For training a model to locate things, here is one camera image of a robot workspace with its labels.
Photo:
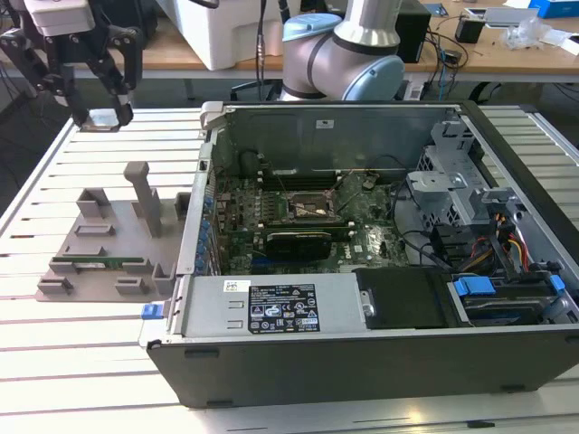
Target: black device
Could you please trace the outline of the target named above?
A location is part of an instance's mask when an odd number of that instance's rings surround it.
[[[138,28],[143,35],[143,43],[147,45],[157,30],[155,4],[155,0],[107,2],[103,4],[103,11],[114,25]]]
[[[344,18],[347,0],[332,0],[328,11]],[[403,0],[396,20],[396,32],[400,36],[398,57],[404,63],[418,63],[424,45],[424,37],[431,21],[431,13],[418,0]]]
[[[480,19],[470,19],[462,16],[456,28],[454,38],[460,43],[477,43],[485,22]]]

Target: table leg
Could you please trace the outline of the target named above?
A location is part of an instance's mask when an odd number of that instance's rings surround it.
[[[195,92],[193,89],[193,80],[192,79],[183,79],[183,83],[185,84],[185,95],[187,99],[193,100],[195,99]]]

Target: power supply label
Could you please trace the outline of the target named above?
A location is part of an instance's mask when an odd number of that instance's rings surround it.
[[[319,332],[314,285],[250,287],[248,328],[253,334]]]

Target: ur robot arm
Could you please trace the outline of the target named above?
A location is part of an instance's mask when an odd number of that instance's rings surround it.
[[[394,29],[402,0],[350,0],[346,18],[305,14],[284,26],[282,100],[390,100],[403,81]]]

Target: white box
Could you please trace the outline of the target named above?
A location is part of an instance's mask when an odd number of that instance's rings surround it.
[[[255,39],[260,19],[259,0],[221,0],[207,9],[189,0],[157,0],[207,69],[231,68],[238,61],[255,58]],[[291,16],[301,1],[288,0]],[[283,26],[277,0],[269,0],[264,15],[266,54],[281,56]]]

